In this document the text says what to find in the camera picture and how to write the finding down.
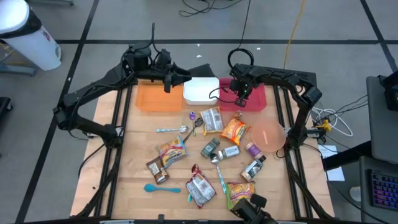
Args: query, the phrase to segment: white cap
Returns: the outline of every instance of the white cap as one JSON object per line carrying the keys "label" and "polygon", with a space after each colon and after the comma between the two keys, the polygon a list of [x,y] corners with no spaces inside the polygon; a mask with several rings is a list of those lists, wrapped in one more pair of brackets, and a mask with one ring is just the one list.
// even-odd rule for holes
{"label": "white cap", "polygon": [[218,151],[218,157],[220,160],[224,159],[223,151]]}

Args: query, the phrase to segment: orange snack bag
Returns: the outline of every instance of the orange snack bag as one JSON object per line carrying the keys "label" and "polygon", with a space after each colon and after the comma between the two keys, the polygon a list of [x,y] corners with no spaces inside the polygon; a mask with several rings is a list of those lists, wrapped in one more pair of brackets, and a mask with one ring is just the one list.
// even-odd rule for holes
{"label": "orange snack bag", "polygon": [[241,144],[242,137],[250,128],[250,126],[246,125],[238,119],[240,117],[241,114],[236,114],[233,118],[230,119],[228,125],[221,132],[221,136],[228,138],[239,146]]}

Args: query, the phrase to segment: food package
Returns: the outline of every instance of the food package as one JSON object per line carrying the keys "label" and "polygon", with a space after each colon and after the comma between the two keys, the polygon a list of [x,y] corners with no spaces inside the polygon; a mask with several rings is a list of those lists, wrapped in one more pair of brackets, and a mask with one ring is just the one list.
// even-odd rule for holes
{"label": "food package", "polygon": [[216,190],[211,186],[208,179],[200,171],[197,164],[192,167],[192,178],[185,184],[190,195],[193,197],[198,208],[210,201],[216,195]]}
{"label": "food package", "polygon": [[223,120],[221,119],[221,111],[219,107],[210,108],[200,112],[200,116],[205,122],[205,131],[207,133],[221,132],[224,128]]}
{"label": "food package", "polygon": [[250,201],[251,195],[254,193],[256,193],[256,191],[254,190],[254,182],[228,182],[226,186],[228,209],[232,209],[242,198],[246,198],[248,201]]}
{"label": "food package", "polygon": [[250,126],[243,123],[240,119],[241,113],[236,113],[233,118],[230,119],[228,125],[221,132],[221,136],[228,138],[235,144],[241,144],[242,137],[249,130]]}
{"label": "food package", "polygon": [[160,158],[162,158],[165,169],[187,154],[184,142],[181,140],[180,136],[177,136],[173,141],[167,142],[161,146],[156,146],[156,150]]}
{"label": "food package", "polygon": [[162,158],[159,156],[147,162],[147,167],[155,178],[156,184],[165,182],[169,175],[163,167]]}

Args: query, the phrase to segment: white cylinder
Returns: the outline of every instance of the white cylinder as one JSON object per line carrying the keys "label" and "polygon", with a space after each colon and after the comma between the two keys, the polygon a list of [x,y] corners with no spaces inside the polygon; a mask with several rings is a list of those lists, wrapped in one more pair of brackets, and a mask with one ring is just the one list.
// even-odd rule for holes
{"label": "white cylinder", "polygon": [[3,40],[41,70],[48,71],[61,65],[61,48],[44,26],[32,34]]}

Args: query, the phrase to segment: metal spoon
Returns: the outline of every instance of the metal spoon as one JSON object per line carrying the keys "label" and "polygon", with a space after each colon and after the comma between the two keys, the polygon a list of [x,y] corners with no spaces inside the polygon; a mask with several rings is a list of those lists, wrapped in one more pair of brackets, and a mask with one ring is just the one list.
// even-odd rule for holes
{"label": "metal spoon", "polygon": [[156,129],[156,132],[171,132],[171,131],[179,131],[180,133],[186,133],[188,131],[188,126],[183,125],[178,129]]}
{"label": "metal spoon", "polygon": [[192,128],[191,132],[183,140],[184,144],[188,140],[189,136],[191,136],[193,130],[195,130],[195,128],[197,128],[197,127],[200,127],[201,125],[203,125],[203,119],[202,118],[196,119],[195,122],[194,122],[194,125],[193,125],[193,128]]}
{"label": "metal spoon", "polygon": [[211,163],[216,165],[216,167],[217,167],[218,177],[220,178],[221,186],[223,186],[223,192],[224,192],[224,194],[226,194],[226,187],[225,187],[224,179],[223,179],[223,176],[221,175],[220,168],[218,167],[218,163],[219,163],[220,159],[218,158],[217,154],[215,154],[215,153],[210,154],[210,159],[211,159]]}

